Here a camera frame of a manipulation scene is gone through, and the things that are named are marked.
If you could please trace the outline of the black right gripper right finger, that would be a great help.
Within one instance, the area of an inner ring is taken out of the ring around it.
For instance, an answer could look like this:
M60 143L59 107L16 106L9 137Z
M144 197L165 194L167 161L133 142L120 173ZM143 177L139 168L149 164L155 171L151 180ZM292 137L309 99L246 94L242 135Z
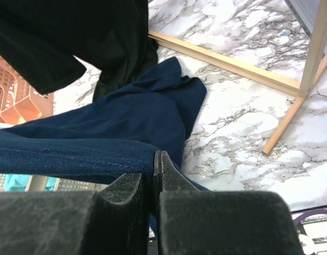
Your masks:
M159 254L302 254L288 206L265 191L200 191L154 159Z

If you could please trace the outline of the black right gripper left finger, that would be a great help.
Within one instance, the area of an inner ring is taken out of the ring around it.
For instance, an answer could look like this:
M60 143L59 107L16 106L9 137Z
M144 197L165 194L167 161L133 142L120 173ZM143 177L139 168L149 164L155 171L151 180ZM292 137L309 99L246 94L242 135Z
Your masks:
M102 191L0 192L0 254L146 254L141 174Z

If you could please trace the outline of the navy blue t shirt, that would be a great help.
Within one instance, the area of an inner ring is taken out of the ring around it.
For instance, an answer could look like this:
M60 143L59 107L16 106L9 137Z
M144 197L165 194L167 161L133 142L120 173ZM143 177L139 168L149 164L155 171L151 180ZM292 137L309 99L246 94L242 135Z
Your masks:
M0 173L110 184L124 173L153 178L155 153L182 166L206 96L177 58L87 106L0 129Z

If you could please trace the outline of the black t shirt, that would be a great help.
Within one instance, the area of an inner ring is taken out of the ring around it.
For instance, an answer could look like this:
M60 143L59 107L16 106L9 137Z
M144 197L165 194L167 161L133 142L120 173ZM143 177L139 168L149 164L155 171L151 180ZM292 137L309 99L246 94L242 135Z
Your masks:
M155 66L147 1L0 1L0 55L40 94L101 73L94 100Z

